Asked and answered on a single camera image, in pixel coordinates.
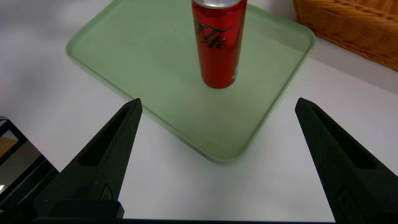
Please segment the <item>red can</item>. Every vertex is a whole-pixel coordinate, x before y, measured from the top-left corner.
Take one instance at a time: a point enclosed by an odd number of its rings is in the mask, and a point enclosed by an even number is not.
[[[203,81],[213,88],[237,78],[247,0],[192,0]]]

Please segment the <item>white surface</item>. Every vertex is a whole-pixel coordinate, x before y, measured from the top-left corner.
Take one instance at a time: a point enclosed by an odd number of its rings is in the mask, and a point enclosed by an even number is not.
[[[254,3],[294,17],[285,0]],[[0,114],[62,170],[126,99],[66,42],[109,0],[0,0]],[[119,200],[125,218],[333,221],[294,113],[304,97],[398,173],[398,73],[318,39],[243,157],[215,165],[146,115]]]

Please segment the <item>wicker basket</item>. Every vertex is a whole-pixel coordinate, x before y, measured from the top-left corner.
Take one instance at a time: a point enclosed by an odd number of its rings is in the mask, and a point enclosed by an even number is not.
[[[398,0],[294,0],[315,35],[398,71]]]

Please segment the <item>black object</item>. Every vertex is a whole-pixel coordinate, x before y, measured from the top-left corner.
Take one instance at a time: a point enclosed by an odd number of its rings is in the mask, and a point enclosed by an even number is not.
[[[5,120],[5,123],[0,126],[0,136],[4,135],[8,131],[10,131],[18,141],[0,157],[0,166],[19,148],[29,143],[26,137],[10,120]],[[40,155],[0,194],[0,208],[3,210],[10,210],[24,201],[26,203],[31,203],[33,199],[58,175],[58,173],[59,172],[53,167],[53,165],[51,165],[43,155]]]
[[[117,201],[141,114],[139,99],[126,103],[35,199],[38,216],[61,200]]]
[[[313,102],[296,114],[336,222],[397,223],[397,176]]]
[[[117,198],[141,113],[139,99],[123,106],[35,200],[35,209],[23,205],[8,215],[0,213],[0,222],[3,218],[35,224],[277,223],[120,219],[123,209]],[[398,222],[398,177],[314,103],[300,98],[296,114],[336,222]]]

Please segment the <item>can top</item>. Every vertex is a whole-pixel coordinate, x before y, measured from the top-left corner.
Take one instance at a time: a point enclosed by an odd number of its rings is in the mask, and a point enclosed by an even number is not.
[[[228,8],[238,4],[241,0],[194,0],[199,5],[206,8]]]

